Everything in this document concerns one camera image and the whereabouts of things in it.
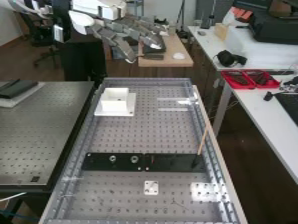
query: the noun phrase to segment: red tray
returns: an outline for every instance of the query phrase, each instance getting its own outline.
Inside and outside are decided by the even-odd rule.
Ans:
[[[253,80],[257,88],[259,88],[259,89],[279,88],[281,83],[271,77],[271,75],[267,72],[261,71],[261,70],[245,70],[243,72],[249,76],[249,78]],[[259,76],[263,77],[266,80],[262,85],[255,82],[255,79],[258,79]]]
[[[233,71],[227,70],[227,71],[222,71],[221,75],[223,79],[226,80],[226,82],[230,84],[233,89],[254,89],[255,88],[255,83],[245,74],[245,72],[238,70],[233,70]],[[241,83],[239,78],[243,79],[247,82],[247,84]]]

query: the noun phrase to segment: chair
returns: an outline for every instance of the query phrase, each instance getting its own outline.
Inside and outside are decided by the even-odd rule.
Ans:
[[[44,26],[41,19],[35,20],[24,13],[20,13],[20,16],[29,28],[31,45],[33,47],[49,47],[49,52],[41,54],[40,58],[33,61],[33,66],[39,67],[39,63],[52,57],[53,66],[57,68],[55,56],[59,51],[55,50],[52,26]]]

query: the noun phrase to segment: gray table surface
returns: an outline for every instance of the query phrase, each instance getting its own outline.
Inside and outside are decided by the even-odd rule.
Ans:
[[[15,108],[0,108],[1,189],[47,186],[92,85],[49,82]]]

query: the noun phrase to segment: white block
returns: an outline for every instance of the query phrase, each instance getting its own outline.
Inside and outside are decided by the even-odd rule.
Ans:
[[[134,116],[137,94],[128,88],[106,88],[96,107],[94,116]]]
[[[106,88],[100,98],[102,111],[128,111],[128,93],[128,88]]]
[[[146,180],[144,182],[144,194],[158,195],[158,181]]]

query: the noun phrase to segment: screw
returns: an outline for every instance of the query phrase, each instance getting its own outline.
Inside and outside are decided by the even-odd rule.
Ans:
[[[110,161],[112,163],[116,162],[116,156],[114,156],[114,155],[109,157],[109,161]]]
[[[132,156],[130,161],[132,161],[132,163],[137,163],[138,162],[138,157],[137,156]]]

